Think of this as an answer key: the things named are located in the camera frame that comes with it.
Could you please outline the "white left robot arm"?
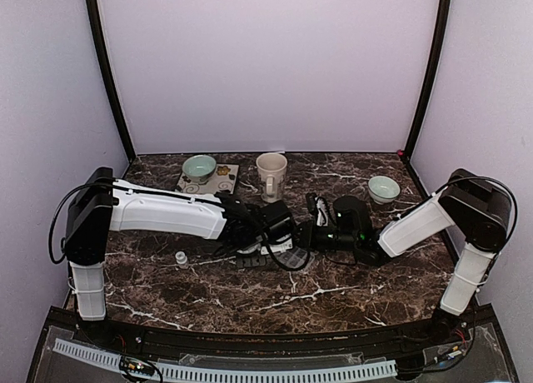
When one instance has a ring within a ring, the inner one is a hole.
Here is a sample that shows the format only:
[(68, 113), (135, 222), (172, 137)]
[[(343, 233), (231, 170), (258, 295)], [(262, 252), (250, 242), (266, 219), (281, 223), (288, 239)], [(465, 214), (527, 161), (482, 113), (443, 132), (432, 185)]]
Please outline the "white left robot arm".
[(244, 202), (227, 190), (189, 194), (132, 184), (99, 167), (60, 202), (67, 208), (61, 251), (72, 271), (72, 290), (84, 331), (99, 346), (117, 340), (107, 315), (103, 267), (111, 231), (158, 231), (218, 241), (244, 256), (277, 254), (292, 247), (295, 223), (283, 201)]

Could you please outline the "small white bottle cap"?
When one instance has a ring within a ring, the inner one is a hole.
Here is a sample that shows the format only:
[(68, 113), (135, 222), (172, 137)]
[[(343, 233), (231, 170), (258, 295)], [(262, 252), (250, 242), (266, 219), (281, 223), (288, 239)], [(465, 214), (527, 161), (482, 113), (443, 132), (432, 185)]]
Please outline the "small white bottle cap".
[(185, 252), (178, 251), (175, 254), (175, 261), (179, 268), (182, 268), (182, 269), (188, 268), (189, 263), (188, 263), (188, 258)]

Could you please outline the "clear plastic pill organizer box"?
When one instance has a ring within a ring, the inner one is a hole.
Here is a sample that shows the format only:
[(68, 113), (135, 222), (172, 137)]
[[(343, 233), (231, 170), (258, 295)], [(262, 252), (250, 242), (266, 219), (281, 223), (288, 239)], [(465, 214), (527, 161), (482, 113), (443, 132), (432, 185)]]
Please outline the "clear plastic pill organizer box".
[(316, 256), (313, 252), (298, 247), (274, 253), (274, 262), (283, 271), (307, 273), (313, 266), (315, 259)]

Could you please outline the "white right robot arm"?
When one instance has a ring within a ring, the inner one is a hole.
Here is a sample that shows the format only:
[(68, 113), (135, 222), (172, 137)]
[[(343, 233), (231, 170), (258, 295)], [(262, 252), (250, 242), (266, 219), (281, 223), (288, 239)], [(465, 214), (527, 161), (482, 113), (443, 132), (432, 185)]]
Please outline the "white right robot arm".
[(334, 203), (335, 220), (321, 226), (316, 220), (296, 230), (296, 244), (309, 251), (349, 251), (356, 261), (382, 266), (413, 246), (457, 227), (465, 245), (445, 289), (435, 319), (425, 327), (425, 337), (441, 345), (457, 330), (457, 320), (477, 289), (488, 277), (497, 256), (516, 228), (518, 205), (503, 183), (465, 169), (455, 170), (447, 183), (421, 203), (375, 229), (366, 203), (342, 196)]

